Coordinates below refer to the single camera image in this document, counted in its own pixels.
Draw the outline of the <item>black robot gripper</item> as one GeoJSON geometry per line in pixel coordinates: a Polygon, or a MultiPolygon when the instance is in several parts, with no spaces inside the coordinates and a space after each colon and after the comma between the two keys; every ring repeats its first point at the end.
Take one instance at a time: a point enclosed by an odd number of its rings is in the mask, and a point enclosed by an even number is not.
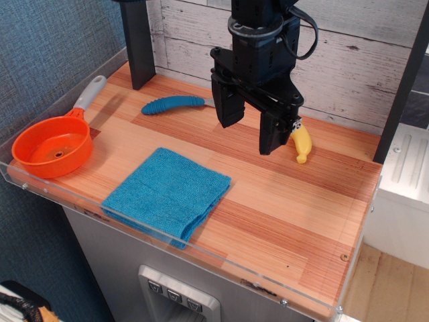
{"type": "Polygon", "coordinates": [[[246,103],[254,106],[262,112],[259,153],[270,155],[287,144],[288,122],[296,122],[304,102],[290,76],[298,58],[300,18],[232,15],[228,29],[233,48],[216,47],[210,52],[217,118],[226,128],[244,117],[246,103]]]}

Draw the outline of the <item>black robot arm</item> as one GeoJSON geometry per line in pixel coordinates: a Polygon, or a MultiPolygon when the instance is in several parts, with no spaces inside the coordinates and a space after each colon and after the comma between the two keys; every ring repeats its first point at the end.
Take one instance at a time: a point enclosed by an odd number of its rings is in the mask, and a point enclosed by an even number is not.
{"type": "Polygon", "coordinates": [[[240,121],[248,103],[261,113],[259,152],[287,143],[298,126],[303,96],[291,80],[296,65],[300,18],[294,1],[232,1],[230,50],[216,47],[212,95],[223,127],[240,121]]]}

